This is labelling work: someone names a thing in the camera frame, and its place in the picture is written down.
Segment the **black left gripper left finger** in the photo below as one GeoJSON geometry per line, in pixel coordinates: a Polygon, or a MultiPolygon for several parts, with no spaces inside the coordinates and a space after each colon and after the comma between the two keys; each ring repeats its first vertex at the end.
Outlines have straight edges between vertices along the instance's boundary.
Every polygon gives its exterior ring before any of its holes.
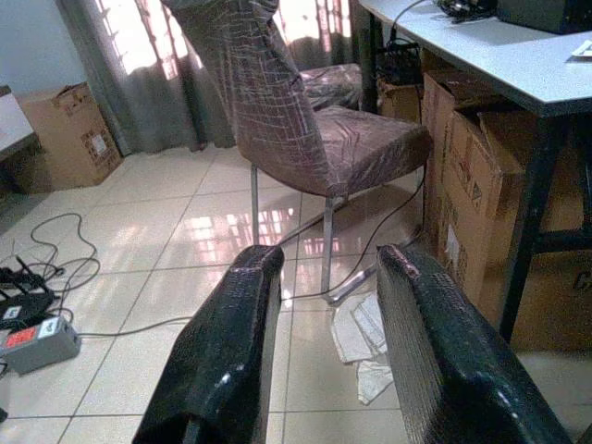
{"type": "Polygon", "coordinates": [[[254,245],[180,331],[132,444],[265,444],[284,253],[254,245]]]}

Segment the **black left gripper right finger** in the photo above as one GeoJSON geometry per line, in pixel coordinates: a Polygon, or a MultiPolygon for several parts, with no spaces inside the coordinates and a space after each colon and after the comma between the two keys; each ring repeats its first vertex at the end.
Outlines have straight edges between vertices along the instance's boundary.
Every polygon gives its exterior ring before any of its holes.
{"type": "Polygon", "coordinates": [[[510,346],[432,256],[384,245],[376,267],[409,444],[572,444],[510,346]]]}

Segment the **crumpled white cloth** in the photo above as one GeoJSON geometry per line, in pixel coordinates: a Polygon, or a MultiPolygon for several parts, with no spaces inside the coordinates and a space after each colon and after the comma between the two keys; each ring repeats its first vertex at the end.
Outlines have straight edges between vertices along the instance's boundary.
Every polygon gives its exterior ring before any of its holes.
{"type": "Polygon", "coordinates": [[[355,367],[359,402],[369,405],[393,383],[376,292],[348,297],[333,314],[331,335],[339,360],[355,367]]]}

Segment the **large brown cardboard box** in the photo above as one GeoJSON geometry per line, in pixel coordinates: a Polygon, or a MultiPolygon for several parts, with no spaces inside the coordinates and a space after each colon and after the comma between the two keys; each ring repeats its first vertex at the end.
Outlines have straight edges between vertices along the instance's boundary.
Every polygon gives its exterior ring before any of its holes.
{"type": "MultiPolygon", "coordinates": [[[[459,70],[428,71],[424,86],[422,122],[434,141],[430,240],[470,302],[497,324],[536,119],[459,70]]],[[[592,351],[592,249],[533,257],[512,346],[592,351]]]]}

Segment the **grey power strip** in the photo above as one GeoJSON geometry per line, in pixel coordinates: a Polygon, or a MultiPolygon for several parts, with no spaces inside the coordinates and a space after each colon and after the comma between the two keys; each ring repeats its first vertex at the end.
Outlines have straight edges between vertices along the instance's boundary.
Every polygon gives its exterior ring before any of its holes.
{"type": "Polygon", "coordinates": [[[47,318],[42,323],[9,334],[0,343],[0,359],[23,376],[51,364],[79,355],[81,338],[63,316],[47,318]]]}

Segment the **black wifi router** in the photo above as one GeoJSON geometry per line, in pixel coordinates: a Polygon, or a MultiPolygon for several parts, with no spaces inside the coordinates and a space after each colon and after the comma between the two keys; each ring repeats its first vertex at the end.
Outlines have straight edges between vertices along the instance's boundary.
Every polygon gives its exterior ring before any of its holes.
{"type": "Polygon", "coordinates": [[[57,299],[45,279],[17,255],[19,270],[0,267],[0,330],[31,327],[46,318],[57,299]]]}

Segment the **maroon patterned fabric chair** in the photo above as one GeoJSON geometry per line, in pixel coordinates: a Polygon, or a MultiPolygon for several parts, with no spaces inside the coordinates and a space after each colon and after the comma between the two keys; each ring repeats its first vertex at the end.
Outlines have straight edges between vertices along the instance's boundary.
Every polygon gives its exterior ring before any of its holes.
{"type": "Polygon", "coordinates": [[[314,111],[334,105],[359,109],[363,89],[362,71],[358,64],[313,68],[300,74],[314,111]]]}
{"type": "Polygon", "coordinates": [[[336,203],[422,167],[426,127],[332,105],[315,111],[274,16],[278,0],[162,0],[201,58],[240,154],[254,170],[322,196],[320,297],[329,287],[336,203]]]}

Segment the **small brown cardboard box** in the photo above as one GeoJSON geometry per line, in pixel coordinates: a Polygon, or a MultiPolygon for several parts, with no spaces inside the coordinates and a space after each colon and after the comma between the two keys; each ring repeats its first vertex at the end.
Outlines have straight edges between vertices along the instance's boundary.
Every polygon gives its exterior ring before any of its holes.
{"type": "Polygon", "coordinates": [[[422,84],[394,85],[379,79],[377,91],[377,109],[381,116],[421,122],[422,84]]]}

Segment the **brown cardboard box with print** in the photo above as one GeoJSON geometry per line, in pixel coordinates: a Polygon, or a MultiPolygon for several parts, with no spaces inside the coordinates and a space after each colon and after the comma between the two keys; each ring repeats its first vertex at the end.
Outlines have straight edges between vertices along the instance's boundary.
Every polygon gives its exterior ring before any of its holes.
{"type": "Polygon", "coordinates": [[[18,157],[13,174],[27,193],[101,184],[122,155],[86,82],[18,99],[39,140],[18,157]]]}

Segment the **grey sheer curtain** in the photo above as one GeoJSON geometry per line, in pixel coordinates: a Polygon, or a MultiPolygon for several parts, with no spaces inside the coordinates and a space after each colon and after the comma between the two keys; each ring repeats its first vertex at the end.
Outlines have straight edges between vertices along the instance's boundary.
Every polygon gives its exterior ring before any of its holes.
{"type": "MultiPolygon", "coordinates": [[[[54,0],[123,154],[231,148],[202,59],[167,0],[54,0]]],[[[300,71],[358,63],[357,0],[278,0],[273,20],[300,71]]]]}

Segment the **grey table with black legs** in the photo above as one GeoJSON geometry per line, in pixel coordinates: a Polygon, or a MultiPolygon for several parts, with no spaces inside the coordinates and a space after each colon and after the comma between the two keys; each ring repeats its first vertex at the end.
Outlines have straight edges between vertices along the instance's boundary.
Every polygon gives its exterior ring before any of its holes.
{"type": "Polygon", "coordinates": [[[360,0],[360,4],[371,20],[396,25],[537,117],[536,145],[514,224],[498,322],[499,333],[509,340],[533,255],[592,249],[592,61],[579,61],[570,53],[572,46],[592,40],[592,31],[553,35],[496,18],[454,25],[436,6],[415,6],[413,0],[360,0]],[[543,232],[540,222],[552,173],[569,130],[584,156],[583,226],[543,232]]]}

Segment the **black device on table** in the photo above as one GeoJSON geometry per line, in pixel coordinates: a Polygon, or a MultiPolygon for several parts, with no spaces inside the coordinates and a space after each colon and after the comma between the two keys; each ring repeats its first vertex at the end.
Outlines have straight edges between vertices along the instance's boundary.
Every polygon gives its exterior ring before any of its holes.
{"type": "Polygon", "coordinates": [[[498,0],[497,17],[559,35],[592,31],[592,0],[498,0]]]}

